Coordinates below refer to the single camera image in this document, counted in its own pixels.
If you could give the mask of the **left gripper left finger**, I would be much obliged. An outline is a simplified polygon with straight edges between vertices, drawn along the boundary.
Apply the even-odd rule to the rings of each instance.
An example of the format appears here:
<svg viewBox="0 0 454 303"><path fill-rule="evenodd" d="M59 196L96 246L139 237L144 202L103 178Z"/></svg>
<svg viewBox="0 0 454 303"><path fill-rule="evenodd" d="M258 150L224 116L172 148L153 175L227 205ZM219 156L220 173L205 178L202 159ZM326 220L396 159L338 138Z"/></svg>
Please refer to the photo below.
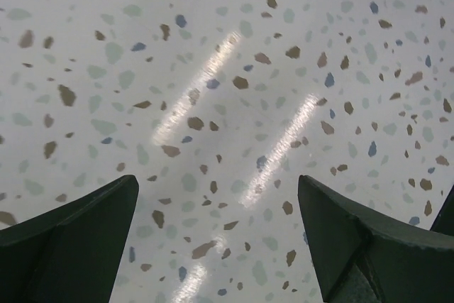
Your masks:
<svg viewBox="0 0 454 303"><path fill-rule="evenodd" d="M1 230L1 301L108 302L137 199L124 175Z"/></svg>

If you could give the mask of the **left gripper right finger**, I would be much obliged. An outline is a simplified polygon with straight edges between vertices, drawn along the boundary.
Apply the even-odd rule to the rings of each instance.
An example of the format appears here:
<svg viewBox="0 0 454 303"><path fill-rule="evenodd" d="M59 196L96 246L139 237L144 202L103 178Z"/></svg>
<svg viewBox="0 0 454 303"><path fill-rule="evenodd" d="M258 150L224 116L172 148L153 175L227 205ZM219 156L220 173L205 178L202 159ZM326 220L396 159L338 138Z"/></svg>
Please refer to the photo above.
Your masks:
<svg viewBox="0 0 454 303"><path fill-rule="evenodd" d="M452 302L453 236L354 202L308 175L298 200L324 302Z"/></svg>

